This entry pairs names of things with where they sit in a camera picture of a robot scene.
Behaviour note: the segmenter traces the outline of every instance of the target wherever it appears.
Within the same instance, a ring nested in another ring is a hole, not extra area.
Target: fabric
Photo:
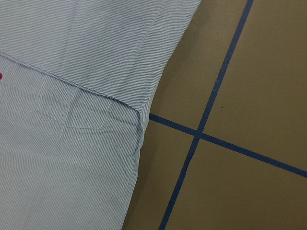
[[[121,229],[200,0],[0,1],[0,229]]]

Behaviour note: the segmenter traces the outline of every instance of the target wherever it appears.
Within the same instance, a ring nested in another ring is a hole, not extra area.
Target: floor
[[[305,0],[202,0],[151,107],[123,230],[307,230]]]

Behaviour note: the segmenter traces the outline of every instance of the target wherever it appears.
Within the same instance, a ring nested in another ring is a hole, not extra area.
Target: striped fabric
[[[119,230],[200,0],[0,1],[0,229]]]

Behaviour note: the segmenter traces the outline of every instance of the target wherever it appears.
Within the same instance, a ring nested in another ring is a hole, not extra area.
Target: cloth
[[[0,229],[121,228],[200,0],[0,1]]]

